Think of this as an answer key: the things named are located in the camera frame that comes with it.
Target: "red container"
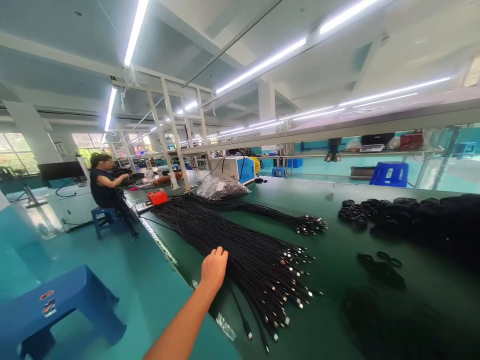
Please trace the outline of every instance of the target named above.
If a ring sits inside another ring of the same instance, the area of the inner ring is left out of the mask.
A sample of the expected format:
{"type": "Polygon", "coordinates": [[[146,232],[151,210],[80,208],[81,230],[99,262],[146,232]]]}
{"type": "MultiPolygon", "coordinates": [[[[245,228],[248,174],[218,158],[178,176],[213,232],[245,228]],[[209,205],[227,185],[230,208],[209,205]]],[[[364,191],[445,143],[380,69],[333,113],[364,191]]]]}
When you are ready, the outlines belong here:
{"type": "Polygon", "coordinates": [[[152,205],[163,204],[169,200],[169,198],[167,197],[167,193],[162,190],[149,192],[147,196],[150,199],[152,205]]]}
{"type": "Polygon", "coordinates": [[[413,132],[400,136],[400,151],[417,151],[424,146],[424,134],[413,132]]]}

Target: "blue plastic stool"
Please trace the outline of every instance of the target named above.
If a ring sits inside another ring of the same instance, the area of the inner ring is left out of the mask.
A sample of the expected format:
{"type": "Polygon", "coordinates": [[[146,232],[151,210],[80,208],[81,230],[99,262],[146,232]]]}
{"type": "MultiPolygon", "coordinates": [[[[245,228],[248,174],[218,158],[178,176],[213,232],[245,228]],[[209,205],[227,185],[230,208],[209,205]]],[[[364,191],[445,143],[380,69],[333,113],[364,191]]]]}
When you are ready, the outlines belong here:
{"type": "Polygon", "coordinates": [[[91,211],[91,218],[93,220],[93,224],[95,225],[96,238],[98,240],[102,238],[102,230],[112,229],[114,231],[121,232],[125,229],[125,224],[118,217],[118,212],[114,207],[94,208],[91,211]],[[100,224],[100,221],[103,220],[98,218],[100,215],[105,215],[106,223],[100,224]]]}
{"type": "Polygon", "coordinates": [[[409,165],[406,162],[379,162],[371,177],[370,185],[406,188],[408,176],[409,165]]]}
{"type": "Polygon", "coordinates": [[[97,336],[115,345],[127,329],[114,313],[118,301],[86,265],[79,266],[0,305],[1,358],[24,359],[28,354],[33,360],[44,359],[56,342],[51,327],[75,310],[93,323],[93,329],[78,348],[69,349],[69,359],[77,358],[97,336]]]}
{"type": "Polygon", "coordinates": [[[272,170],[271,170],[271,175],[275,178],[284,178],[285,177],[285,174],[286,174],[286,170],[284,167],[278,167],[278,166],[275,166],[272,170]]]}
{"type": "Polygon", "coordinates": [[[455,155],[457,159],[472,158],[475,155],[475,149],[477,147],[476,142],[459,142],[455,146],[455,155]]]}

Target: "computer monitor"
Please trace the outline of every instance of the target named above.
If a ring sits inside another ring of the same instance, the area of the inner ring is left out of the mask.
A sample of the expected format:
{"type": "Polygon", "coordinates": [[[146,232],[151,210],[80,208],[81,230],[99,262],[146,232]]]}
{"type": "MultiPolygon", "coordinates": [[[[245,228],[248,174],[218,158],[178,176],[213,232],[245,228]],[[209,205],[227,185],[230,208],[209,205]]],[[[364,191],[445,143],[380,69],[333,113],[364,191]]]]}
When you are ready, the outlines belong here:
{"type": "Polygon", "coordinates": [[[78,161],[38,164],[38,169],[44,181],[79,178],[85,175],[78,161]]]}

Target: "clear plastic bag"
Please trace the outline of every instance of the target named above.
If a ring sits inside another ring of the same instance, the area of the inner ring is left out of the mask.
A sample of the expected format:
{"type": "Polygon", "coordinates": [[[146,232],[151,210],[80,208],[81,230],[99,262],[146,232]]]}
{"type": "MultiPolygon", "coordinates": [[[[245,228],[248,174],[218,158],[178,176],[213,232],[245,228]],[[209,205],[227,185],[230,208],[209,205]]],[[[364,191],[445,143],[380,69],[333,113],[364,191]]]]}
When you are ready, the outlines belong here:
{"type": "Polygon", "coordinates": [[[250,192],[245,185],[234,178],[209,175],[203,180],[196,193],[210,200],[219,200],[224,197],[239,197],[250,192]]]}
{"type": "Polygon", "coordinates": [[[397,150],[400,149],[400,136],[394,136],[390,139],[388,144],[386,145],[387,149],[389,150],[397,150]]]}
{"type": "Polygon", "coordinates": [[[351,152],[360,151],[361,147],[362,147],[362,143],[357,137],[355,137],[346,144],[345,151],[351,151],[351,152]]]}

